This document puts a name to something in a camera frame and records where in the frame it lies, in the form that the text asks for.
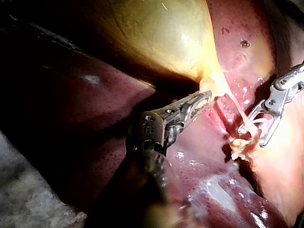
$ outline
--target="metal grasper jaw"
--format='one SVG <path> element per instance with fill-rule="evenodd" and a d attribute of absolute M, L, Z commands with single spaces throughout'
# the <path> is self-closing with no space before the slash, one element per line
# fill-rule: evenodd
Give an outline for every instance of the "metal grasper jaw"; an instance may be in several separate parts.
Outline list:
<path fill-rule="evenodd" d="M 211 97 L 211 91 L 197 91 L 163 108 L 151 111 L 159 115 L 164 121 L 168 136 L 167 147 L 175 143 L 177 134 L 195 121 L 198 115 L 208 107 Z"/>
<path fill-rule="evenodd" d="M 265 135 L 260 138 L 260 147 L 267 146 L 269 140 L 276 131 L 282 119 L 284 106 L 286 103 L 291 101 L 289 98 L 289 92 L 290 90 L 278 90 L 273 83 L 270 86 L 269 98 L 267 100 L 260 101 L 248 115 L 250 121 L 253 121 L 260 114 L 270 114 L 273 117 L 273 122 L 268 127 Z M 239 135 L 247 133 L 244 124 L 238 128 L 237 133 Z"/>

